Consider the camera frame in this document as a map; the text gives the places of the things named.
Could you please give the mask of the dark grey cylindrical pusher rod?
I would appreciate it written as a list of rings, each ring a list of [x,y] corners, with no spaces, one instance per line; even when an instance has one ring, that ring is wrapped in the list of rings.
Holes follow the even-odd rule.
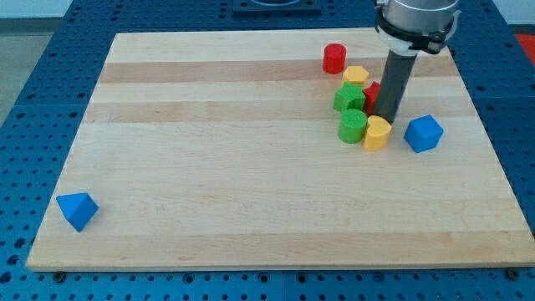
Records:
[[[416,56],[403,56],[389,51],[373,115],[382,117],[390,124],[394,123],[415,60]]]

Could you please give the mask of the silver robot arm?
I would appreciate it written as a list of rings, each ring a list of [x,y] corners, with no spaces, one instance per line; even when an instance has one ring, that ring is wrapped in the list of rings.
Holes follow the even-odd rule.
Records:
[[[373,114],[395,121],[418,54],[439,54],[456,32],[459,0],[380,0],[375,30],[389,52]]]

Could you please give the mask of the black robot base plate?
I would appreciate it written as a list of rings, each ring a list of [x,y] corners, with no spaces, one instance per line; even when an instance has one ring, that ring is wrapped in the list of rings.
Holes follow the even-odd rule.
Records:
[[[322,13],[320,0],[233,0],[232,14],[246,16],[252,14],[271,15],[281,13]]]

